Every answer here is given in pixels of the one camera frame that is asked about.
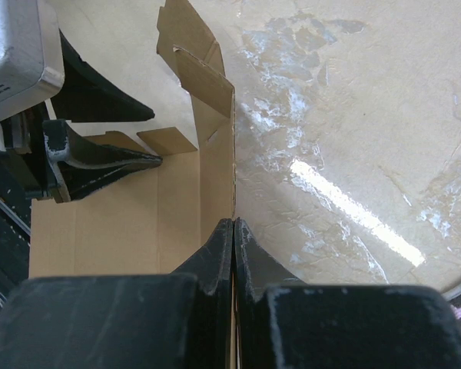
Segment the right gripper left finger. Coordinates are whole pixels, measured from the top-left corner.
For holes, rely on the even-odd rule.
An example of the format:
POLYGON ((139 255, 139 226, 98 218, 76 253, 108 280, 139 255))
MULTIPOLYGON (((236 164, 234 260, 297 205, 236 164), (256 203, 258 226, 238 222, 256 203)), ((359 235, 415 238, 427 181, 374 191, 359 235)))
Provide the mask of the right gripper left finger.
POLYGON ((233 223, 170 274, 36 278, 0 312, 0 368, 228 368, 233 223))

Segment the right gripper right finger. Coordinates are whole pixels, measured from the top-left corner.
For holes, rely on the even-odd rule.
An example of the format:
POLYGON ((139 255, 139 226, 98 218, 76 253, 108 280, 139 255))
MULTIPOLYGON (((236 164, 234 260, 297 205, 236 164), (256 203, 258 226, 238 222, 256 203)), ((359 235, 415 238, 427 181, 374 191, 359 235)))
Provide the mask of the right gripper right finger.
POLYGON ((461 368, 443 296, 416 285, 306 284, 234 224, 242 368, 461 368))

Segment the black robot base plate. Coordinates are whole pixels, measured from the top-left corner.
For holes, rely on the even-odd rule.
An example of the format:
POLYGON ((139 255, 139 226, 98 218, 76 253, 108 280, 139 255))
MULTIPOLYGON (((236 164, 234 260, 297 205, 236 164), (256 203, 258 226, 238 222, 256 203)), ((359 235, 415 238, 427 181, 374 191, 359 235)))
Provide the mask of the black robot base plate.
POLYGON ((31 201, 0 162, 0 309, 28 278, 31 201))

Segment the cardboard box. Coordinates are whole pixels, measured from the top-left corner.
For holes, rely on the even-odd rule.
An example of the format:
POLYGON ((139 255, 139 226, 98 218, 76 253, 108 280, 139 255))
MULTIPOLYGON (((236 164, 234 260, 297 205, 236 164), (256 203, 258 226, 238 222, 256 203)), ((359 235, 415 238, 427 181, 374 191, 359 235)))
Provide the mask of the cardboard box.
POLYGON ((188 1, 158 13, 157 52, 189 94, 197 143, 176 128, 143 131, 159 168, 129 175, 79 201, 32 206, 36 278, 170 274, 235 212, 235 90, 221 47, 188 1))

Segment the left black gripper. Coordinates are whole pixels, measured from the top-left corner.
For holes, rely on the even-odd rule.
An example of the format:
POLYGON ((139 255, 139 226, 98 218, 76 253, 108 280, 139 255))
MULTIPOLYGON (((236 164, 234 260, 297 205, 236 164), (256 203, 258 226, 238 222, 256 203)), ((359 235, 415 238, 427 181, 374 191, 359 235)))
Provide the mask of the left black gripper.
MULTIPOLYGON (((73 122, 148 121, 154 111, 123 92, 84 61, 64 35, 61 51, 65 81, 51 98, 58 118, 73 122)), ((40 103, 0 121, 5 150, 0 163, 24 189, 27 199, 81 200, 146 169, 160 156, 101 145, 76 133, 65 120, 49 120, 40 103)))

